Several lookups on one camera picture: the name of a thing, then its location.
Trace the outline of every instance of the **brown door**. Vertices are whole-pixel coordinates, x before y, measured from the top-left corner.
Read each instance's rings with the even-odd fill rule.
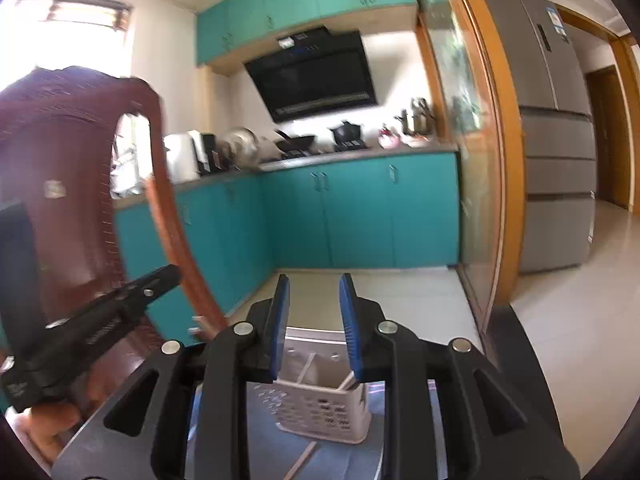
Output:
[[[629,205],[631,150],[626,107],[616,67],[586,75],[598,151],[599,198],[621,207]]]

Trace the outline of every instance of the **kitchen counter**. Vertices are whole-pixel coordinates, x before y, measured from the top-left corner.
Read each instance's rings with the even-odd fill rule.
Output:
[[[277,160],[275,162],[267,162],[261,164],[255,170],[237,170],[227,171],[225,173],[211,174],[181,182],[174,185],[175,193],[187,192],[201,186],[208,186],[217,182],[230,182],[237,178],[255,173],[272,173],[273,171],[292,170],[293,168],[304,168],[305,166],[317,166],[319,164],[330,164],[332,162],[342,162],[347,160],[360,160],[364,158],[378,158],[383,156],[398,155],[416,155],[419,153],[455,153],[458,151],[458,145],[452,142],[432,142],[427,146],[420,148],[410,148],[403,144],[402,146],[392,149],[383,150],[382,148],[370,148],[368,150],[354,150],[351,152],[323,153],[321,155],[304,156],[300,158],[291,158],[289,160]],[[127,196],[125,198],[116,198],[113,200],[113,208],[116,210],[126,209],[138,204],[146,202],[145,193],[139,195]]]

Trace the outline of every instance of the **tiled floor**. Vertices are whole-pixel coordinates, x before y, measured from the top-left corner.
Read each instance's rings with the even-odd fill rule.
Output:
[[[344,270],[283,270],[291,281],[289,326],[318,330],[342,330],[338,304],[338,279]],[[481,348],[471,310],[455,270],[351,270],[359,296],[377,301],[387,319],[413,330],[421,339],[446,344],[466,337]],[[246,317],[255,301],[270,298],[273,276],[233,316]]]
[[[640,395],[640,218],[598,202],[588,261],[522,277],[513,308],[584,475]]]

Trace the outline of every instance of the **dish rack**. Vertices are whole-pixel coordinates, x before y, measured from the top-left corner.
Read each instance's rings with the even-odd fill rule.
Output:
[[[287,329],[278,379],[254,390],[283,431],[344,444],[369,431],[367,388],[353,380],[341,332]]]

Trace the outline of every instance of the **gray refrigerator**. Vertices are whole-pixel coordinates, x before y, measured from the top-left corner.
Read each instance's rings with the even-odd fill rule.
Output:
[[[526,157],[521,272],[579,265],[593,235],[596,146],[574,46],[547,0],[486,0],[518,96]]]

